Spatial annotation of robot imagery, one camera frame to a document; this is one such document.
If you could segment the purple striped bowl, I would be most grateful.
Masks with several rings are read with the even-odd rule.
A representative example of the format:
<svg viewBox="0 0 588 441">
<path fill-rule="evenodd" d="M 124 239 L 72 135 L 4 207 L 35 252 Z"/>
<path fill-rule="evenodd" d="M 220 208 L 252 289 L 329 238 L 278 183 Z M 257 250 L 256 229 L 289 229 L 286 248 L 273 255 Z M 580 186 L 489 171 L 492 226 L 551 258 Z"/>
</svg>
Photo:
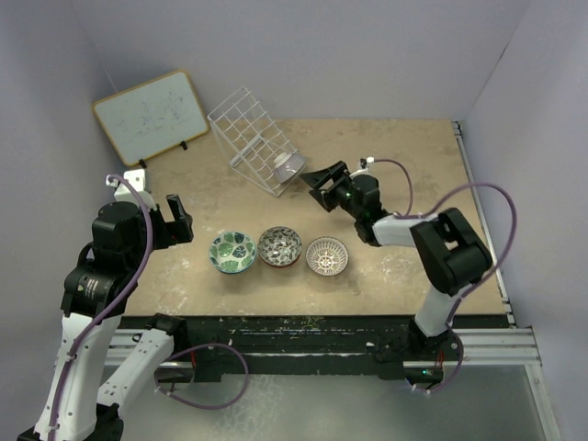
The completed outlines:
<svg viewBox="0 0 588 441">
<path fill-rule="evenodd" d="M 284 184 L 304 168 L 306 158 L 299 153 L 281 153 L 274 160 L 273 177 Z"/>
</svg>

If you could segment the white mandala pattern bowl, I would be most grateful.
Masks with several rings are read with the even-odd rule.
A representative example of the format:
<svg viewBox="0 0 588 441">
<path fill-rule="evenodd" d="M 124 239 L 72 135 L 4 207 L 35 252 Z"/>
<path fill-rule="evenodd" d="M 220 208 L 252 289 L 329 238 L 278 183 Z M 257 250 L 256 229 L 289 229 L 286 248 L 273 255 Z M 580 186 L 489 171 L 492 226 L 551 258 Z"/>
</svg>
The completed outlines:
<svg viewBox="0 0 588 441">
<path fill-rule="evenodd" d="M 341 274 L 347 268 L 349 253 L 340 240 L 323 236 L 309 244 L 305 259 L 314 273 L 324 277 L 333 277 Z"/>
</svg>

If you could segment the brown floral pattern bowl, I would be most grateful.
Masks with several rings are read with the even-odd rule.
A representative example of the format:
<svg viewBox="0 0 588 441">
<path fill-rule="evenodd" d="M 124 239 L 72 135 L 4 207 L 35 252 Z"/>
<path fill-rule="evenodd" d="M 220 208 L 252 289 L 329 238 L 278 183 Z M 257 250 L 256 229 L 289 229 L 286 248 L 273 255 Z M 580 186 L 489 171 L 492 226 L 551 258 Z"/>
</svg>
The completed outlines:
<svg viewBox="0 0 588 441">
<path fill-rule="evenodd" d="M 258 239 L 257 253 L 262 261 L 274 268 L 293 266 L 300 259 L 302 240 L 292 229 L 275 226 L 264 231 Z"/>
</svg>

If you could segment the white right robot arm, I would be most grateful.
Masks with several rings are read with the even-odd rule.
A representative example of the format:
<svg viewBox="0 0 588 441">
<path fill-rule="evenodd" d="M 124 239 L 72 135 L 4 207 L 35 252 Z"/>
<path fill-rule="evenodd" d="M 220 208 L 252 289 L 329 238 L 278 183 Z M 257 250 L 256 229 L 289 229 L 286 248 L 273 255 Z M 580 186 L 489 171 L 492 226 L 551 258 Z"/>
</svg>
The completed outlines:
<svg viewBox="0 0 588 441">
<path fill-rule="evenodd" d="M 456 208 L 414 219 L 386 211 L 380 201 L 378 179 L 367 172 L 352 174 L 342 161 L 303 173 L 300 178 L 323 209 L 330 212 L 340 208 L 355 220 L 363 243 L 417 251 L 430 289 L 411 318 L 407 344 L 415 357 L 431 358 L 447 337 L 450 314 L 459 296 L 481 282 L 492 267 L 491 253 L 480 236 Z"/>
</svg>

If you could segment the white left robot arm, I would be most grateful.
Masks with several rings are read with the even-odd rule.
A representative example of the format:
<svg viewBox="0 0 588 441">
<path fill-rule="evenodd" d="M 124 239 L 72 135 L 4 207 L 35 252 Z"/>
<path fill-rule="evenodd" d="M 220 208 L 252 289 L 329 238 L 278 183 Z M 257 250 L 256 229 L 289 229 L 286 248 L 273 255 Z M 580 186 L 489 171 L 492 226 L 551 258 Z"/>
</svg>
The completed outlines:
<svg viewBox="0 0 588 441">
<path fill-rule="evenodd" d="M 173 220 L 138 202 L 103 206 L 92 223 L 93 240 L 64 281 L 62 341 L 50 394 L 39 420 L 21 440 L 119 440 L 124 413 L 166 359 L 189 348 L 185 320 L 155 314 L 139 342 L 107 381 L 107 351 L 130 294 L 152 250 L 193 240 L 192 218 L 177 195 L 166 198 Z"/>
</svg>

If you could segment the green leaf pattern bowl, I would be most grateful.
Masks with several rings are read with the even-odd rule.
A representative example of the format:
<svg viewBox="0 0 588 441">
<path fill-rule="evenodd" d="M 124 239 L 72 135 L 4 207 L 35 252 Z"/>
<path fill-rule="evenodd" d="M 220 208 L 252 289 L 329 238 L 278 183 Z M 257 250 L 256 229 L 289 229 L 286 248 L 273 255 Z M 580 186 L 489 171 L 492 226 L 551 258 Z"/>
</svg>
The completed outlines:
<svg viewBox="0 0 588 441">
<path fill-rule="evenodd" d="M 209 260 L 223 274 L 236 275 L 247 270 L 257 257 L 254 241 L 242 232 L 225 232 L 209 247 Z"/>
</svg>

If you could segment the yellow framed whiteboard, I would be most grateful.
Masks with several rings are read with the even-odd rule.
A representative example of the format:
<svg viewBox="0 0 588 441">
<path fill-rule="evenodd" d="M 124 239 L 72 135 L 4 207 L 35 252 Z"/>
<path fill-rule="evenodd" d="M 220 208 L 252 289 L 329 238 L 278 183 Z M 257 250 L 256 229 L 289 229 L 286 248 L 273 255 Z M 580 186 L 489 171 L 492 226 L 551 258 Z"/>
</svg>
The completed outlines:
<svg viewBox="0 0 588 441">
<path fill-rule="evenodd" d="M 120 160 L 141 164 L 209 131 L 187 72 L 174 72 L 96 101 L 93 113 Z"/>
</svg>

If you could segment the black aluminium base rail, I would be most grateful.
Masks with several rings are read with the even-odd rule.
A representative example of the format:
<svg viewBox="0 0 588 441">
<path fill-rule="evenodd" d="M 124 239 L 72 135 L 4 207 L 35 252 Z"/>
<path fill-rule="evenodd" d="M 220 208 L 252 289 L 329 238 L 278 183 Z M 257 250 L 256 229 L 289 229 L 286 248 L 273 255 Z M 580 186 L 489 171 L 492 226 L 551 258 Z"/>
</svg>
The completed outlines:
<svg viewBox="0 0 588 441">
<path fill-rule="evenodd" d="M 436 382 L 446 362 L 463 357 L 453 332 L 439 345 L 414 354 L 407 344 L 407 315 L 187 316 L 193 356 L 170 362 L 195 382 L 225 375 L 374 376 Z"/>
</svg>

